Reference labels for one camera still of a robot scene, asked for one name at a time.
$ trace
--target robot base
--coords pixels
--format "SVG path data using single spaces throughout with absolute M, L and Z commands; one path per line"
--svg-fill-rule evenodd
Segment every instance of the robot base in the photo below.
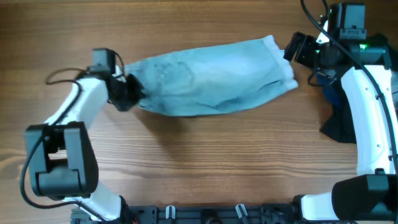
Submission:
M 295 221 L 294 206 L 291 204 L 264 204 L 260 206 L 226 207 L 178 207 L 168 206 L 158 208 L 156 206 L 131 206 L 133 215 L 132 224 L 299 224 L 306 221 Z M 71 224 L 92 224 L 90 216 L 79 209 L 72 210 Z M 319 223 L 348 223 L 339 221 Z

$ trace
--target white arm casing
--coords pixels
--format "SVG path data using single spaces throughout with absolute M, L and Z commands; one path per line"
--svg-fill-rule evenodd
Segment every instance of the white arm casing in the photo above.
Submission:
M 67 116 L 59 124 L 68 124 L 71 121 L 84 121 L 86 129 L 89 129 L 94 117 L 108 101 L 108 90 L 105 81 L 97 78 L 82 78 L 77 82 L 83 87 L 83 92 Z M 52 124 L 65 111 L 77 93 L 78 87 L 76 84 L 73 84 L 71 92 L 59 110 L 44 123 Z
M 121 73 L 120 69 L 116 67 L 116 74 Z M 94 117 L 98 114 L 101 107 L 103 107 L 108 101 L 108 89 L 106 88 L 105 81 L 97 78 L 82 78 L 77 81 L 83 91 L 71 108 L 67 116 L 59 122 L 59 124 L 68 124 L 72 121 L 83 121 L 85 123 L 86 129 L 89 129 Z M 73 101 L 78 93 L 78 87 L 73 84 L 70 94 L 67 96 L 66 100 L 63 102 L 60 109 L 45 123 L 52 124 L 66 107 Z M 108 190 L 101 182 L 98 182 L 96 190 L 90 195 L 90 198 L 82 197 L 67 197 L 63 199 L 65 202 L 79 201 L 83 202 L 92 212 L 101 215 L 106 221 L 111 221 L 119 218 L 121 212 L 121 198 L 120 196 L 112 193 Z M 91 216 L 94 221 L 100 221 L 96 216 L 90 212 L 82 209 Z
M 391 71 L 380 65 L 367 65 L 366 68 L 384 94 L 396 140 L 398 125 L 391 95 Z M 381 101 L 376 99 L 377 93 L 369 78 L 362 70 L 351 68 L 341 78 L 341 86 L 353 115 L 358 147 L 358 175 L 374 174 L 376 168 L 383 168 L 386 174 L 395 174 L 394 165 L 389 160 L 392 152 L 386 116 Z
M 328 31 L 328 24 L 329 24 L 329 21 L 326 21 L 325 22 L 325 25 L 323 25 L 323 29 L 325 30 L 325 31 Z M 318 44 L 324 44 L 324 43 L 327 43 L 327 42 L 329 42 L 329 38 L 327 37 L 327 36 L 325 36 L 322 32 L 319 34 L 319 36 L 318 36 L 318 39 L 317 39 L 317 43 Z

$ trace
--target wooden table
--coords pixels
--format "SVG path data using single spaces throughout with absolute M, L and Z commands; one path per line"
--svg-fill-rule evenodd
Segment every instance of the wooden table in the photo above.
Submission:
M 318 34 L 299 0 L 16 2 L 0 5 L 0 223 L 69 222 L 72 206 L 38 210 L 19 193 L 24 130 L 48 118 L 70 91 L 68 84 L 45 86 L 49 72 L 85 68 L 94 47 L 131 63 L 270 34 L 284 48 L 296 31 Z M 323 13 L 320 1 L 307 2 L 314 15 Z M 369 33 L 382 32 L 397 46 L 398 2 L 367 4 Z M 106 105 L 90 129 L 100 179 L 130 205 L 289 202 L 331 190 L 356 175 L 356 146 L 318 132 L 331 106 L 307 85 L 310 70 L 293 67 L 296 90 L 241 113 L 168 118 Z

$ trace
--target black mount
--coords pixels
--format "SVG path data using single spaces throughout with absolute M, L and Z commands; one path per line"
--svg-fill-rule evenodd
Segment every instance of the black mount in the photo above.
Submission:
M 317 39 L 311 35 L 304 35 L 296 32 L 288 46 L 285 48 L 284 59 L 291 61 L 297 52 L 294 60 L 309 68 L 315 65 L 315 51 L 319 48 Z
M 30 183 L 37 196 L 52 200 L 89 197 L 98 185 L 98 165 L 83 122 L 49 126 L 29 126 L 25 132 L 27 150 L 44 140 L 29 164 Z M 66 159 L 51 159 L 49 154 L 66 150 Z
M 397 176 L 376 169 L 343 180 L 333 186 L 331 200 L 341 220 L 395 220 L 397 213 Z
M 328 15 L 328 33 L 337 41 L 365 40 L 365 5 L 332 4 Z

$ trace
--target wood grain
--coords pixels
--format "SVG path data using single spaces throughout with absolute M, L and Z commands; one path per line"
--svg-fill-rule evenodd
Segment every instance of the wood grain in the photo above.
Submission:
M 307 2 L 314 14 L 323 12 L 320 1 Z M 26 205 L 17 181 L 25 159 L 25 128 L 50 116 L 70 91 L 69 85 L 43 84 L 52 70 L 86 67 L 93 47 L 114 49 L 131 63 L 269 34 L 281 48 L 296 31 L 317 35 L 297 0 L 4 3 L 0 223 L 69 222 L 71 207 L 45 211 Z M 369 33 L 382 32 L 398 45 L 398 2 L 366 3 Z M 288 202 L 355 176 L 356 146 L 318 132 L 330 105 L 319 89 L 307 85 L 310 71 L 293 67 L 298 89 L 241 113 L 168 118 L 105 106 L 90 129 L 101 180 L 131 205 L 231 205 Z

